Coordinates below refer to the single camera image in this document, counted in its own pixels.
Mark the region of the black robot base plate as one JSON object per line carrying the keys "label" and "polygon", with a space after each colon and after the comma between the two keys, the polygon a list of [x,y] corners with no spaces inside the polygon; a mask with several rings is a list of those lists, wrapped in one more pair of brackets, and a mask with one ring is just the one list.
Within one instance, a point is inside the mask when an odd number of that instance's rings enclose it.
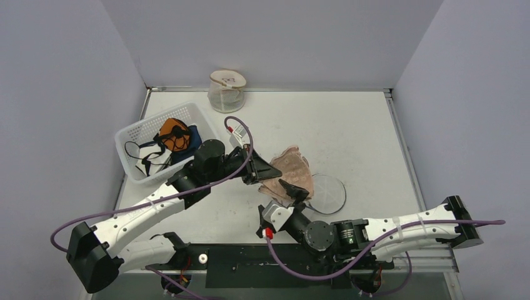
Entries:
{"label": "black robot base plate", "polygon": [[205,281],[205,288],[307,288],[328,286],[349,289],[354,276],[368,279],[374,271],[392,270],[391,262],[364,258],[349,271],[327,281],[308,281],[288,274],[279,267],[265,244],[190,244],[164,264],[154,264],[192,282]]}

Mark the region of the beige lace bra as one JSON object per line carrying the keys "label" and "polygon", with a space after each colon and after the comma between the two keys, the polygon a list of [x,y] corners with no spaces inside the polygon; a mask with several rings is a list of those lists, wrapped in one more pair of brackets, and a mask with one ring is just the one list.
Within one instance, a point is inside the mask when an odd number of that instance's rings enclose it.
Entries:
{"label": "beige lace bra", "polygon": [[314,196],[314,181],[307,159],[302,156],[298,146],[293,145],[285,149],[280,155],[272,158],[270,165],[282,172],[282,176],[261,181],[258,191],[272,197],[283,205],[291,204],[293,200],[281,186],[282,179],[289,184],[303,188],[309,192],[308,198]]}

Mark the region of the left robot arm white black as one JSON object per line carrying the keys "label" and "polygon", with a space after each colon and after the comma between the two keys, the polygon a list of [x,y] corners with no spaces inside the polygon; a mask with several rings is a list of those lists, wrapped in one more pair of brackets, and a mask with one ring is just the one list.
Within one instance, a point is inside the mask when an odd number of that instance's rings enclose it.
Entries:
{"label": "left robot arm white black", "polygon": [[204,141],[193,159],[135,207],[95,225],[81,222],[71,231],[66,258],[86,292],[108,287],[120,274],[153,264],[179,269],[186,245],[175,233],[135,239],[162,220],[189,209],[211,193],[212,183],[241,178],[251,185],[279,178],[282,172],[251,149],[236,146],[229,154],[217,139]]}

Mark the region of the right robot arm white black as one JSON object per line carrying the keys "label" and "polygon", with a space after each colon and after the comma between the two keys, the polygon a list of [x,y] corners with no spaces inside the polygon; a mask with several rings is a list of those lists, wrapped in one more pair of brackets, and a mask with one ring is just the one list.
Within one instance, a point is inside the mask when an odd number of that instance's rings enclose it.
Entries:
{"label": "right robot arm white black", "polygon": [[478,224],[459,196],[449,196],[427,211],[387,218],[364,218],[327,223],[312,221],[303,211],[308,191],[280,180],[294,203],[283,206],[272,200],[260,205],[260,238],[273,238],[285,231],[319,261],[343,262],[354,259],[361,268],[375,262],[391,261],[408,250],[435,244],[448,244],[453,249],[470,248],[483,243]]}

